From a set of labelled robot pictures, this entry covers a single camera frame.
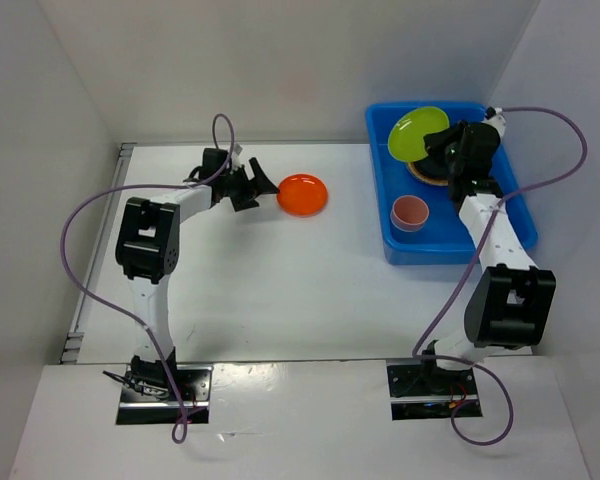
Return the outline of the black plastic plate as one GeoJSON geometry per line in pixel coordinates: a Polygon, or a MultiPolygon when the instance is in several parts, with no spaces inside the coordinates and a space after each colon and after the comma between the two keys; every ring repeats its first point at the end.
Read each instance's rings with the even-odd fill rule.
{"type": "Polygon", "coordinates": [[[415,163],[424,175],[435,179],[448,179],[449,170],[443,154],[429,155],[415,163]]]}

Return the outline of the green plastic plate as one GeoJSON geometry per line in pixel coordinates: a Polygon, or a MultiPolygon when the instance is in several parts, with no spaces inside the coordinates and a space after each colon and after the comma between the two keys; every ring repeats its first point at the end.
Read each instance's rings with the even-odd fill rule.
{"type": "Polygon", "coordinates": [[[419,107],[401,117],[389,133],[390,155],[403,163],[414,163],[427,156],[424,137],[450,126],[448,115],[435,106],[419,107]]]}

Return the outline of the brown woven bamboo tray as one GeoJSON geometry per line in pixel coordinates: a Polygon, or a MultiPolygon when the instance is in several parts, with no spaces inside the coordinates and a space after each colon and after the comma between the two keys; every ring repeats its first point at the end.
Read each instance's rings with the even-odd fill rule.
{"type": "Polygon", "coordinates": [[[447,179],[435,179],[424,175],[415,167],[415,163],[407,163],[406,168],[410,175],[422,184],[435,187],[447,187],[449,185],[447,179]]]}

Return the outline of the pink plastic cup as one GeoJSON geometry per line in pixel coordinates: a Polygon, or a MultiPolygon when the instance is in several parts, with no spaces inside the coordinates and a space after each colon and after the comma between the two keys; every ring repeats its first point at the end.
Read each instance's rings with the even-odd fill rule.
{"type": "Polygon", "coordinates": [[[420,197],[403,195],[398,197],[391,208],[392,224],[403,232],[417,232],[429,218],[429,207],[420,197]]]}

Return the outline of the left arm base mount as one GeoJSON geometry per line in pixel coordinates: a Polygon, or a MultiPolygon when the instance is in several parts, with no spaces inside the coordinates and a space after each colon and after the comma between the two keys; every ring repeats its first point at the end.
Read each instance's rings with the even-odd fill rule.
{"type": "MultiPolygon", "coordinates": [[[[212,365],[182,364],[174,375],[189,425],[209,422],[212,373],[212,365]]],[[[179,404],[169,386],[132,380],[130,366],[123,375],[106,370],[102,374],[121,386],[117,425],[173,424],[180,417],[179,404]]]]}

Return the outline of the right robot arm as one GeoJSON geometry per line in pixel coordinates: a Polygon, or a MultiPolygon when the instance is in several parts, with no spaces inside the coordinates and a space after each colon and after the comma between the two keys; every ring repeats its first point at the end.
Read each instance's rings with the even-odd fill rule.
{"type": "Polygon", "coordinates": [[[491,174],[505,128],[503,115],[496,113],[424,138],[426,160],[446,170],[450,200],[482,269],[462,329],[432,341],[424,351],[418,380],[430,393],[442,392],[490,355],[537,345],[548,320],[556,278],[538,268],[523,248],[491,174]]]}

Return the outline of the orange plastic plate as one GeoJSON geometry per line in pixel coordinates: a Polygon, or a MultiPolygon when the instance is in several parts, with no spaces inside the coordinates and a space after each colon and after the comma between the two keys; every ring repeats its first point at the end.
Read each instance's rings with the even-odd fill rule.
{"type": "Polygon", "coordinates": [[[285,213],[297,217],[309,217],[320,213],[329,200],[324,182],[306,173],[287,176],[280,182],[278,190],[278,206],[285,213]]]}

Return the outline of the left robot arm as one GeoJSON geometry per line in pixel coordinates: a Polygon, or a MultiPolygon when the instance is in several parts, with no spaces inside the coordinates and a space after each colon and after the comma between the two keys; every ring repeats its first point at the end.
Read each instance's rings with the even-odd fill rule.
{"type": "Polygon", "coordinates": [[[173,398],[179,387],[176,350],[169,328],[168,287],[180,256],[181,224],[227,198],[236,212],[257,208],[258,198],[278,187],[252,157],[243,165],[237,153],[206,148],[192,170],[199,186],[125,205],[115,258],[132,292],[133,314],[147,338],[136,346],[126,383],[156,399],[173,398]]]}

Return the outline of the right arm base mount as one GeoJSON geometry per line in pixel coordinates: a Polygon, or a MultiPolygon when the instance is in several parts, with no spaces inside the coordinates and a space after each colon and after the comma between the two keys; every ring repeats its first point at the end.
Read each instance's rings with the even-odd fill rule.
{"type": "Polygon", "coordinates": [[[393,421],[449,419],[482,416],[473,370],[430,376],[417,361],[387,362],[393,421]]]}

